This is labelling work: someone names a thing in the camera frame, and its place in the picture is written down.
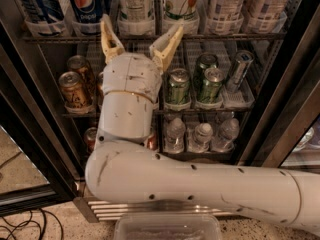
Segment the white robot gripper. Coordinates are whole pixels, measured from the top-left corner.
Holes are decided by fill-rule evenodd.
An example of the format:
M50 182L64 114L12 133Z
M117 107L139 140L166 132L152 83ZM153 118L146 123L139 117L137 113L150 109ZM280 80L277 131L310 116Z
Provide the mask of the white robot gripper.
M107 64L103 70L103 94L126 91L155 103L162 84L160 71L166 72L169 68L184 34L183 26L173 25L152 43L149 47L152 60L144 54L123 53L124 46L114 33L107 14L101 18L100 30L101 48Z

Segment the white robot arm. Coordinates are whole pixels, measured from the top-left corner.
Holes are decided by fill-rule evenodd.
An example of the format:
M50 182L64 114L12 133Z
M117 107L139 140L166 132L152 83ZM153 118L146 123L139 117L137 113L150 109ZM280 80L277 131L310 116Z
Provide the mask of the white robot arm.
M183 37L172 26L148 55L127 52L108 15L100 20L103 102L85 181L98 199L116 203L179 200L281 226L320 233L320 175L181 162L144 147L162 75Z

